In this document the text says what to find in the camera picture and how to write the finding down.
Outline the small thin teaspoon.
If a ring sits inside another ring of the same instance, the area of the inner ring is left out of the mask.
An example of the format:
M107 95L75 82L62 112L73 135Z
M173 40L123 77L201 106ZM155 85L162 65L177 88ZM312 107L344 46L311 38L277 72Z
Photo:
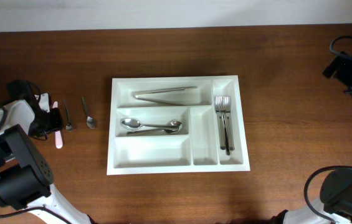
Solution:
M71 120L70 120L69 109L68 109L66 100L64 100L64 107L65 107L65 114L67 117L67 124L65 125L65 128L67 131L71 132L74 128L73 128Z

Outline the small steel teaspoon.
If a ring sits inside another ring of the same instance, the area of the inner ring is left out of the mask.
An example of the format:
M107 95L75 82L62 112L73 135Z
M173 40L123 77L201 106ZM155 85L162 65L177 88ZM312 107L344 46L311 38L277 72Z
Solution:
M82 104L83 104L83 109L84 109L84 112L86 114L86 117L87 117L87 120L86 120L86 124L87 126L90 128L90 129L94 129L97 127L97 121L95 118L91 117L90 116L90 113L89 113L89 110L87 108L87 104L85 102L85 99L84 97L81 97L82 99Z

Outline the large steel spoon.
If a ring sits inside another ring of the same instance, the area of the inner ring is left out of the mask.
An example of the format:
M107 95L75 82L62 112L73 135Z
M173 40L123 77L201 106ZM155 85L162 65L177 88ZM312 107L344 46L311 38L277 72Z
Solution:
M170 121L164 125L148 125L150 129L142 131L129 131L126 133L127 136L137 136L144 134L153 134L157 132L165 132L166 134L174 134L181 130L182 122L180 121Z
M136 131L144 127L148 128L148 125L155 125L155 124L143 124L140 120L136 118L122 118L120 120L120 124L122 127L130 131Z

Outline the steel tongs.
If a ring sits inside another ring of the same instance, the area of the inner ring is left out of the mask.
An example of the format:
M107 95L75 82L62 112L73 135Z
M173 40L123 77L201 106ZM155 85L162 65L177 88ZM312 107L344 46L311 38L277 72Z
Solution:
M196 86L134 91L131 96L138 101L146 101L162 105L188 105L188 92L196 90Z

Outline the steel fork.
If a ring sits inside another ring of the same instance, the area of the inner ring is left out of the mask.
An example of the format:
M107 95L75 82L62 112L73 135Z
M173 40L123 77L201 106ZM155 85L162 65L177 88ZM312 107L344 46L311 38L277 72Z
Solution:
M229 145L229 149L233 151L235 147L234 147L234 140L233 140L232 124L231 124L231 98L229 96L223 96L222 104L224 107L225 120L226 120L227 142Z
M225 137L225 131L224 131L224 121L223 121L223 115L221 112L221 106L222 106L222 97L221 96L216 96L214 98L214 108L217 116L217 121L218 121L218 128L219 128L219 138L220 138L220 149L226 150L226 137Z

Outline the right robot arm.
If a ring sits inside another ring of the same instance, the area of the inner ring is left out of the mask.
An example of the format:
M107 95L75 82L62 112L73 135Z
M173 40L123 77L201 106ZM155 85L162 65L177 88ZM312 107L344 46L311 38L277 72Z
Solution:
M334 61L323 72L327 78L335 77L352 96L352 55L336 53ZM320 196L314 201L308 198L311 181L326 172ZM352 223L352 166L329 166L314 171L305 182L303 197L306 205L297 210L284 210L271 218L271 223Z

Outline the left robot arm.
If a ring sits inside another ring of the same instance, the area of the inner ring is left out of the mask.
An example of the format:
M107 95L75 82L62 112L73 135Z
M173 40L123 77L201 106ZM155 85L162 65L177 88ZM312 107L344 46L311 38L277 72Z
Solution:
M50 165L34 145L63 129L60 110L49 94L27 80L7 84L10 96L0 105L0 207L31 213L45 223L93 223L57 189Z

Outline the white cutlery tray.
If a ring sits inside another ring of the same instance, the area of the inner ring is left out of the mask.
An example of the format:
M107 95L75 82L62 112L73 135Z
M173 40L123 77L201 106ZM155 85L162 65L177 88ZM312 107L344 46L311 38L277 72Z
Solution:
M188 105L173 106L135 100L131 94L196 86L188 92ZM235 149L228 156L220 149L216 96L231 98L231 124ZM157 132L127 136L122 118L143 124L182 122L174 134ZM178 172L239 172L250 170L239 79L235 75L206 77L115 78L112 81L107 172L110 175Z

